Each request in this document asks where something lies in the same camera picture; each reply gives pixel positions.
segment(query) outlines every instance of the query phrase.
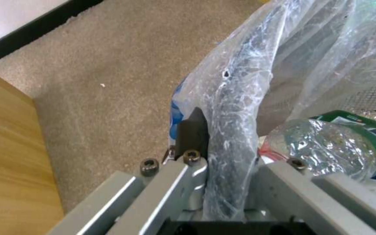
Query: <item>black plastic part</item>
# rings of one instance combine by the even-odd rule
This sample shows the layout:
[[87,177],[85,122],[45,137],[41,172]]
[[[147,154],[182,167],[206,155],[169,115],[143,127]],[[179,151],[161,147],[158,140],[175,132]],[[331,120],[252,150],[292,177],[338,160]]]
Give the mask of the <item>black plastic part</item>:
[[175,160],[187,150],[197,150],[207,159],[209,130],[203,111],[196,107],[188,119],[178,124],[175,140]]
[[305,223],[278,222],[176,222],[167,221],[163,224],[159,235],[315,235]]

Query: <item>trash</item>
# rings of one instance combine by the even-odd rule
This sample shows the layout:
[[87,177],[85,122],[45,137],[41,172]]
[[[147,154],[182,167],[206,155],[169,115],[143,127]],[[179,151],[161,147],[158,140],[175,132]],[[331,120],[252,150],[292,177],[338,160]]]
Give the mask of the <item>trash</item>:
[[340,110],[289,120],[267,135],[259,152],[274,161],[302,159],[315,176],[343,172],[376,180],[376,121]]
[[178,86],[170,144],[196,107],[210,135],[203,219],[244,220],[258,133],[331,110],[376,110],[376,1],[268,2]]

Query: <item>white wall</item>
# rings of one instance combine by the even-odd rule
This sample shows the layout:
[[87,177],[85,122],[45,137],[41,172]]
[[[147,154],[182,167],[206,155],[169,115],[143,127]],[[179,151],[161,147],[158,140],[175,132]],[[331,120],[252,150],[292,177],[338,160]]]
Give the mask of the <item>white wall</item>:
[[68,0],[0,0],[0,38]]

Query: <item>black baseboard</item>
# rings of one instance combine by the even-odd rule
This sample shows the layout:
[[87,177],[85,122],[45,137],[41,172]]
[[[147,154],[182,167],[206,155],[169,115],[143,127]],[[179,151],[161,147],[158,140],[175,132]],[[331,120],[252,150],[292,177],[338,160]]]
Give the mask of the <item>black baseboard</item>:
[[0,59],[64,24],[103,0],[69,0],[0,39]]

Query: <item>wooden panel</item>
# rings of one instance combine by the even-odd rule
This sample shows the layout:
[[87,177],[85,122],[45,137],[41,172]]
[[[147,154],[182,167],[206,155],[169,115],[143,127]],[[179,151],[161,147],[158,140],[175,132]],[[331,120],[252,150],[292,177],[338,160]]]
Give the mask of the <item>wooden panel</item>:
[[62,217],[33,100],[0,78],[0,234],[44,234]]

